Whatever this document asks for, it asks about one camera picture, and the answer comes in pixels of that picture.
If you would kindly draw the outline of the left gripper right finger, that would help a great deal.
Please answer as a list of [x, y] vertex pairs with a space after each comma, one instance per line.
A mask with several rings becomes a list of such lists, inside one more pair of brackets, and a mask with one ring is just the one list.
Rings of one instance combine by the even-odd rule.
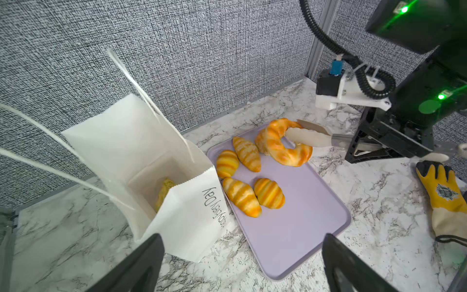
[[333, 234], [324, 237], [322, 257], [331, 292], [396, 291]]

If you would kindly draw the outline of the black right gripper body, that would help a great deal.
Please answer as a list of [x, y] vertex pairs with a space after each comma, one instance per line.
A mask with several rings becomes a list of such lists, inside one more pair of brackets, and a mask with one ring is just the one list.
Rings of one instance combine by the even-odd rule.
[[[366, 140], [382, 146], [379, 150], [356, 155], [357, 147]], [[351, 139], [345, 160], [351, 164], [366, 161], [424, 157], [434, 149], [431, 127], [422, 127], [379, 108], [364, 108], [358, 128]]]

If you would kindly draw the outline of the small oblong striped roll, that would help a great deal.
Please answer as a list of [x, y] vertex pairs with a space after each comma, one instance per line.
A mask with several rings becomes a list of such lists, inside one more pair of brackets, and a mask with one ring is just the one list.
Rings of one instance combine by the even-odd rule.
[[227, 177], [222, 182], [228, 199], [245, 215], [258, 218], [262, 210], [260, 203], [250, 185]]

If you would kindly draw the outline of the large croissant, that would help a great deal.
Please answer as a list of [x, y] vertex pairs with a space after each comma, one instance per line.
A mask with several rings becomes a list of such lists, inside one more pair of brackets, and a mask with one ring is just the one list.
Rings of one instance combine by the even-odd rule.
[[176, 186], [176, 184], [170, 179], [170, 178], [166, 178], [162, 184], [162, 187], [158, 193], [158, 199], [155, 203], [155, 211], [156, 212], [159, 212], [166, 196], [168, 195], [169, 191], [171, 188], [173, 188], [174, 186]]

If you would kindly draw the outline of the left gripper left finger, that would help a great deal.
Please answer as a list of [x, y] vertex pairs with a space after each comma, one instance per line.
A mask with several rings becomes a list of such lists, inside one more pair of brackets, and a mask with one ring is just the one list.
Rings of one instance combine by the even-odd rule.
[[102, 277], [90, 292], [153, 292], [165, 254], [160, 234], [153, 234]]

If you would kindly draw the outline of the metal tongs with white tips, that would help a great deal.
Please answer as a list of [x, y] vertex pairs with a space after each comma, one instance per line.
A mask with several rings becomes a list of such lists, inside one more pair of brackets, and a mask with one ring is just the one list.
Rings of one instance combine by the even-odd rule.
[[[289, 128], [285, 136], [295, 144], [305, 144], [311, 147], [340, 147], [349, 149], [352, 135], [333, 134], [329, 128], [319, 124], [314, 124], [306, 120], [297, 121], [302, 128]], [[377, 150], [388, 150], [389, 148], [380, 144], [372, 138], [364, 138], [356, 147], [357, 157], [375, 152]], [[434, 151], [428, 155], [422, 156], [419, 160], [435, 161], [438, 163], [447, 163], [452, 157], [467, 157], [467, 145], [456, 144], [452, 142], [435, 142]]]

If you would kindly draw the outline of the small round striped bun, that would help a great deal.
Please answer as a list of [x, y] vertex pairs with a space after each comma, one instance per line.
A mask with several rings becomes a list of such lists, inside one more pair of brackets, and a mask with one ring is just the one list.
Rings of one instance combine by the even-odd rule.
[[275, 181], [260, 178], [254, 184], [254, 192], [260, 205], [269, 209], [280, 209], [285, 205], [286, 198], [282, 189]]

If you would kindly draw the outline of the white paper gift bag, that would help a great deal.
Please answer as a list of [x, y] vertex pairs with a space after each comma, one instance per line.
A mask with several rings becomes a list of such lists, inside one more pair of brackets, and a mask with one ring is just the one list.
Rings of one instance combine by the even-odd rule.
[[[56, 135], [103, 183], [137, 244], [160, 234], [165, 252], [199, 262], [229, 223], [224, 193], [211, 160], [164, 116], [141, 86], [103, 113]], [[158, 193], [170, 189], [159, 212]]]

